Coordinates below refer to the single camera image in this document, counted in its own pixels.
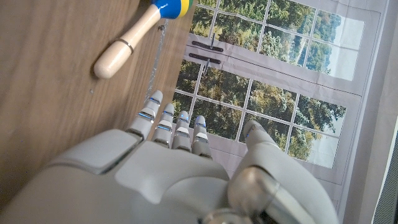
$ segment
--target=white window frame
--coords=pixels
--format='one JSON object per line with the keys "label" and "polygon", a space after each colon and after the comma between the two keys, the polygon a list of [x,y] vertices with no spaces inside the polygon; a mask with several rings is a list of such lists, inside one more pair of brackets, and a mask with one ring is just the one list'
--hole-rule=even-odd
{"label": "white window frame", "polygon": [[[270,5],[270,2],[271,1],[267,2],[266,15],[268,13],[268,8]],[[316,9],[315,19],[316,19],[317,11],[322,10],[322,11],[336,13],[336,14],[340,14],[340,15],[349,14],[350,16],[345,16],[345,17],[349,17],[351,19],[357,19],[357,20],[361,20],[361,21],[365,22],[365,26],[364,26],[364,30],[363,30],[363,37],[362,37],[361,46],[359,49],[358,58],[357,58],[357,61],[359,63],[356,64],[356,70],[354,72],[354,78],[352,81],[334,78],[334,77],[331,77],[329,75],[326,75],[326,74],[323,74],[320,72],[315,72],[312,70],[300,68],[298,66],[290,65],[288,63],[282,62],[275,58],[270,58],[268,56],[258,54],[259,46],[261,46],[264,28],[265,28],[265,26],[269,26],[269,27],[279,29],[279,30],[287,32],[287,33],[291,33],[293,35],[298,35],[298,36],[302,36],[304,38],[310,39],[308,42],[308,46],[307,46],[307,53],[306,53],[306,58],[307,58],[309,48],[310,48],[310,41],[312,39],[313,27],[315,25],[315,19],[313,21],[311,35],[306,36],[306,35],[298,34],[298,33],[295,33],[295,32],[289,31],[289,30],[285,30],[285,29],[282,29],[279,27],[275,27],[270,24],[266,24],[265,17],[264,17],[263,22],[259,22],[259,21],[255,21],[252,19],[247,19],[243,16],[238,16],[238,17],[241,17],[248,21],[262,24],[261,36],[259,38],[257,52],[249,52],[249,50],[242,49],[241,47],[235,47],[235,46],[231,46],[230,44],[227,44],[227,43],[215,41],[214,46],[221,47],[221,48],[225,49],[225,51],[222,54],[219,54],[219,53],[212,52],[212,51],[209,51],[206,49],[198,48],[191,44],[193,40],[199,41],[199,42],[202,42],[205,44],[209,44],[210,37],[211,37],[210,34],[208,35],[207,38],[199,37],[199,36],[191,34],[189,37],[189,40],[187,42],[187,49],[185,52],[184,59],[202,64],[201,70],[203,68],[204,62],[201,60],[189,57],[188,54],[190,52],[193,52],[198,55],[203,55],[206,57],[219,59],[222,61],[222,63],[220,65],[210,65],[210,66],[217,68],[217,69],[224,70],[226,72],[234,73],[234,74],[242,76],[242,77],[250,78],[243,109],[240,107],[237,107],[237,106],[229,105],[227,103],[223,103],[223,102],[219,102],[219,101],[205,98],[202,96],[198,96],[197,88],[199,87],[201,73],[198,76],[194,94],[185,93],[181,90],[176,90],[176,92],[192,97],[190,114],[192,114],[195,100],[197,98],[243,111],[242,117],[241,117],[241,120],[239,123],[238,133],[236,135],[236,139],[234,142],[230,141],[229,139],[221,138],[219,136],[210,135],[210,146],[212,148],[223,151],[223,152],[232,153],[232,154],[234,154],[236,156],[240,156],[240,157],[243,157],[246,153],[245,145],[238,142],[240,132],[243,128],[243,121],[244,121],[244,116],[245,116],[246,112],[250,112],[256,116],[271,119],[273,121],[281,122],[281,120],[279,120],[279,119],[272,118],[272,117],[266,116],[264,114],[259,114],[259,113],[255,113],[255,112],[253,113],[252,111],[248,111],[246,109],[253,80],[257,80],[257,81],[260,81],[260,82],[263,82],[266,84],[270,84],[270,85],[277,86],[279,88],[283,88],[288,91],[295,92],[297,94],[297,96],[296,96],[294,110],[296,109],[299,95],[309,96],[311,98],[315,98],[318,100],[322,100],[322,101],[326,101],[329,103],[334,103],[334,104],[346,107],[345,123],[343,125],[343,129],[341,130],[341,135],[340,135],[341,137],[340,137],[340,141],[339,141],[338,152],[336,154],[335,164],[334,164],[333,168],[328,169],[328,168],[325,168],[322,166],[311,164],[309,162],[297,160],[304,167],[306,167],[308,170],[310,170],[316,178],[323,180],[325,183],[342,185],[343,177],[346,172],[346,168],[348,166],[349,155],[350,155],[352,147],[353,147],[354,132],[356,130],[356,125],[357,125],[357,122],[359,119],[359,117],[358,117],[359,109],[360,109],[359,106],[361,104],[362,96],[365,92],[365,83],[366,83],[366,80],[369,76],[370,69],[371,69],[371,58],[374,54],[373,53],[374,49],[376,48],[376,42],[375,42],[376,32],[377,32],[376,29],[380,22],[380,13],[379,12],[369,12],[369,11],[366,11],[363,9],[348,7],[348,6],[340,4],[339,2],[336,2],[333,0],[323,0],[323,1],[317,1],[317,2],[313,2],[311,0],[296,0],[295,2],[304,4],[304,5],[307,5],[310,7],[314,7]],[[213,15],[213,20],[211,22],[210,32],[213,29],[217,13],[223,13],[223,14],[236,16],[235,14],[221,12],[218,9],[219,5],[220,5],[220,0],[217,1],[216,9],[213,9],[213,8],[207,7],[207,6],[200,6],[205,9],[209,9],[209,10],[212,10],[215,12]],[[318,40],[318,39],[316,39],[316,41],[327,43],[330,45],[335,45],[335,44],[325,42],[322,40]],[[237,72],[237,70],[234,69],[234,67],[241,67],[241,68],[238,68],[239,71]],[[288,125],[290,125],[289,129],[292,129],[293,126],[297,126],[296,124],[293,124],[294,117],[295,117],[295,113],[293,113],[292,120],[288,123]],[[300,126],[300,128],[307,129],[311,132],[318,133],[318,131],[313,130],[313,129],[303,128],[302,126]],[[289,139],[290,139],[290,133],[291,133],[291,131],[289,130],[289,133],[288,133],[289,136],[287,139],[288,143],[289,143]]]}

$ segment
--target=wooden surface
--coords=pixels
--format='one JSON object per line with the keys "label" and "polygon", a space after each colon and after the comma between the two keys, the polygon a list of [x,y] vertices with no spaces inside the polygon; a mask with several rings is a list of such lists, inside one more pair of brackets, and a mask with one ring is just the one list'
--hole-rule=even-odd
{"label": "wooden surface", "polygon": [[[112,79],[95,78],[92,66],[149,3],[0,0],[0,210],[51,158],[132,121],[164,20]],[[164,92],[164,102],[172,99],[192,17],[191,9],[167,28],[153,88]]]}

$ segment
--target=white wall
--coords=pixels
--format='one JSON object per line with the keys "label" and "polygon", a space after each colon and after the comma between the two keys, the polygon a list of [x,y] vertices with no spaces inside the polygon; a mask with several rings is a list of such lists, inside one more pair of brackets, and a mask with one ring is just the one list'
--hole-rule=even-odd
{"label": "white wall", "polygon": [[398,116],[398,0],[389,1],[349,185],[344,223],[371,223]]}

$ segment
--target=white robotic hand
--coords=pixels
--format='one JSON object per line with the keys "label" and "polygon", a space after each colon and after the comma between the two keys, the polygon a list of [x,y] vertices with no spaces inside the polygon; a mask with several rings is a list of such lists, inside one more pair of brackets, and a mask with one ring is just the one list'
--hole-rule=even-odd
{"label": "white robotic hand", "polygon": [[52,160],[0,223],[338,223],[319,182],[255,121],[231,180],[212,161],[203,116],[191,139],[182,111],[172,142],[167,104],[149,141],[161,101],[156,91],[127,131],[105,131]]}

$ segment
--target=wooden handle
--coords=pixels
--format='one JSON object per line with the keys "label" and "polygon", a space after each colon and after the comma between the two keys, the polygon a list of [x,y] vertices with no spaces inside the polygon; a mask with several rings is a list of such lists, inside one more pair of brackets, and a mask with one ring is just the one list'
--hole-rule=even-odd
{"label": "wooden handle", "polygon": [[94,73],[98,78],[111,78],[126,62],[138,42],[160,19],[160,11],[150,5],[138,22],[120,39],[113,42],[94,64]]}

